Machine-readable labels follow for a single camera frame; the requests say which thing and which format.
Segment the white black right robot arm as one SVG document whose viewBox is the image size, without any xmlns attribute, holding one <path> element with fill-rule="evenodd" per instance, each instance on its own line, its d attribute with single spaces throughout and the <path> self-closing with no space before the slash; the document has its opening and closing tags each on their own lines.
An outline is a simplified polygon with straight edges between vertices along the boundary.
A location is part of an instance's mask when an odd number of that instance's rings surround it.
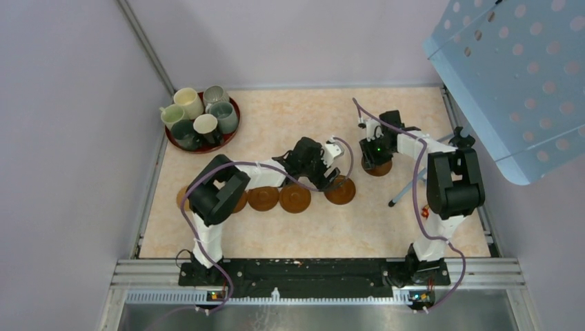
<svg viewBox="0 0 585 331">
<path fill-rule="evenodd" d="M 398 288 L 431 281 L 449 284 L 445 250 L 456 228 L 485 202 L 475 139 L 458 126 L 448 142 L 435 140 L 419 128 L 406 127 L 397 110 L 360 117 L 358 126 L 365 132 L 359 142 L 365 171 L 375 175 L 392 163 L 394 154 L 402 154 L 415 160 L 411 184 L 426 179 L 428 215 L 415 214 L 422 234 L 385 279 Z"/>
</svg>

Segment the small white cup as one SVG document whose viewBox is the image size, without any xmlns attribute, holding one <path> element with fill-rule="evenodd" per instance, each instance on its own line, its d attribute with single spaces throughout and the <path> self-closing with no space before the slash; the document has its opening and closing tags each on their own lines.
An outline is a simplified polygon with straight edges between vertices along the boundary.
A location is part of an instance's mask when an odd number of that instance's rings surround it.
<svg viewBox="0 0 585 331">
<path fill-rule="evenodd" d="M 210 146 L 223 143 L 223 135 L 219 131 L 219 122 L 212 114 L 202 114 L 193 122 L 195 132 Z"/>
</svg>

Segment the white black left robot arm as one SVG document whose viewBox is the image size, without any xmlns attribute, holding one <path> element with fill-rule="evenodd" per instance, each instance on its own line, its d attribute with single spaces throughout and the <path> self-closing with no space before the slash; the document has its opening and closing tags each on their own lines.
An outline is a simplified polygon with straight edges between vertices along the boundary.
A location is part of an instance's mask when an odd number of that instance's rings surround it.
<svg viewBox="0 0 585 331">
<path fill-rule="evenodd" d="M 233 214 L 245 193 L 269 188 L 279 190 L 288 183 L 306 178 L 311 192 L 327 192 L 338 188 L 335 167 L 344 155 L 344 142 L 331 137 L 318 143 L 302 137 L 295 147 L 283 155 L 266 161 L 233 161 L 224 154 L 215 156 L 188 185 L 179 202 L 182 217 L 194 236 L 190 260 L 181 265 L 179 285 L 216 286 L 232 277 L 221 265 L 224 222 Z"/>
</svg>

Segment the light brown wooden coaster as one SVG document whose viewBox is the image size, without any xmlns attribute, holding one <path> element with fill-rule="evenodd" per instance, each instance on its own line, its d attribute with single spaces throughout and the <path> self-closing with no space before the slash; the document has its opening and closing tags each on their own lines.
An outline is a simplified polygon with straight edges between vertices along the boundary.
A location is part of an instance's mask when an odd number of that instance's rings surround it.
<svg viewBox="0 0 585 331">
<path fill-rule="evenodd" d="M 184 187 L 182 187 L 178 191 L 177 196 L 176 196 L 176 203 L 177 203 L 177 207 L 180 210 L 185 210 L 186 212 L 189 212 L 190 211 L 189 199 L 186 198 L 185 201 L 184 201 L 184 197 L 186 195 L 186 191 L 187 190 L 188 190 L 188 186 L 185 185 Z"/>
</svg>

